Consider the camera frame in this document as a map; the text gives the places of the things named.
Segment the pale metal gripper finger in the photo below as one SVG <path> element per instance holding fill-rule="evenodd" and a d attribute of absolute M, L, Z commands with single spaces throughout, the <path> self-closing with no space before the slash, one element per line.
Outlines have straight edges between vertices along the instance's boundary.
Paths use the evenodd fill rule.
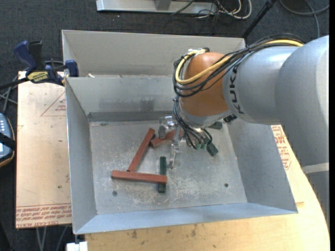
<path fill-rule="evenodd" d="M 173 169 L 174 168 L 174 160 L 175 160 L 175 145 L 174 143 L 171 144 L 170 147 L 170 158 L 169 158 L 169 163 L 168 163 L 168 169 Z"/>
<path fill-rule="evenodd" d="M 176 144 L 174 147 L 174 166 L 179 167 L 181 165 L 182 150 L 180 144 Z"/>

